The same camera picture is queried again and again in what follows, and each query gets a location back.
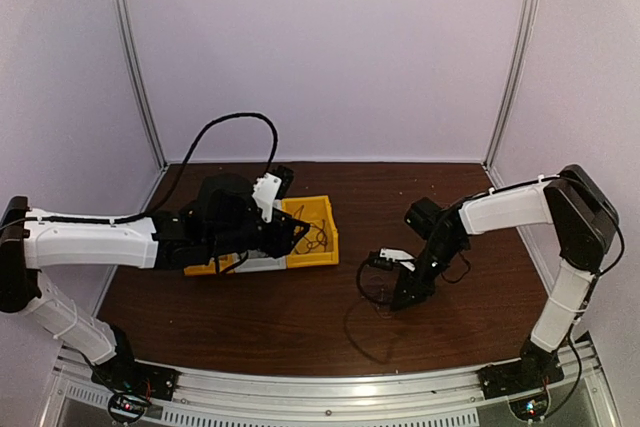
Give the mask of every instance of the white wall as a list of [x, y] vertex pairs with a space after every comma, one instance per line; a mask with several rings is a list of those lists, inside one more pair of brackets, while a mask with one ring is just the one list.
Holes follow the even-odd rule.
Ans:
[[[618, 209], [627, 255], [599, 284], [584, 326], [623, 425], [640, 425], [639, 0], [540, 0], [526, 59], [496, 167], [511, 183], [580, 163]], [[532, 233], [552, 282], [553, 229]]]
[[[137, 210], [156, 176], [111, 0], [0, 0], [0, 210], [14, 195], [84, 213]], [[51, 269], [91, 309], [105, 268]], [[34, 425], [59, 345], [0, 314], [0, 424]]]
[[[257, 110], [281, 159], [479, 161], [522, 0], [129, 0], [164, 151]], [[268, 130], [218, 129], [196, 160], [258, 160]]]

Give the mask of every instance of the robotic arm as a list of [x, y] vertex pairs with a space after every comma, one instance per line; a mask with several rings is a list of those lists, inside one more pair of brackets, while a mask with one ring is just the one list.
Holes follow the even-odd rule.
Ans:
[[470, 236], [520, 225], [555, 226], [560, 273], [521, 349], [521, 360], [486, 367], [479, 376], [486, 398], [539, 388], [545, 378], [561, 380], [562, 371], [555, 367], [557, 351], [587, 307], [602, 273], [602, 260], [619, 229], [617, 212], [586, 172], [571, 165], [557, 176], [490, 189], [445, 209], [423, 198], [411, 206], [405, 222], [427, 241], [418, 257], [382, 249], [372, 252], [358, 271], [362, 291], [363, 267], [400, 269], [391, 310], [407, 308], [433, 295], [436, 278], [456, 254], [469, 248]]
[[136, 362], [124, 332], [84, 312], [41, 269], [102, 264], [167, 270], [211, 259], [218, 265], [218, 257], [232, 253], [287, 255], [310, 226], [274, 207], [293, 178], [283, 167], [275, 174], [254, 185], [232, 174], [210, 177], [178, 214], [156, 212], [124, 223], [32, 209], [26, 197], [14, 197], [0, 223], [0, 311], [30, 317], [79, 350], [95, 382], [119, 391], [141, 386], [138, 393], [148, 388], [152, 397], [170, 400], [177, 373]]

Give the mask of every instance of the yellow plastic tray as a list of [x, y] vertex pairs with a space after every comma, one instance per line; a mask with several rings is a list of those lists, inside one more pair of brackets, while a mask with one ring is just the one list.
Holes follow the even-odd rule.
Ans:
[[287, 256], [288, 269], [337, 265], [340, 262], [338, 229], [328, 196], [284, 199], [282, 210], [311, 224], [309, 233]]

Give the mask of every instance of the zip tie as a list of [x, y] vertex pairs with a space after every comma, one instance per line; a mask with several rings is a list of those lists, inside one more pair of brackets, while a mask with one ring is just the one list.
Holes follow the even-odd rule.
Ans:
[[61, 336], [63, 336], [64, 334], [69, 332], [71, 329], [73, 329], [76, 325], [78, 325], [78, 307], [76, 307], [76, 303], [73, 300], [71, 301], [71, 305], [73, 305], [73, 322], [71, 323], [71, 325], [69, 325], [69, 327], [55, 334], [53, 336], [54, 340], [58, 340]]
[[586, 309], [578, 309], [578, 310], [571, 309], [570, 307], [567, 307], [566, 305], [561, 304], [553, 297], [549, 297], [549, 300], [554, 304], [556, 304], [558, 307], [560, 307], [562, 310], [566, 310], [567, 312], [571, 312], [573, 314], [584, 314], [586, 312]]

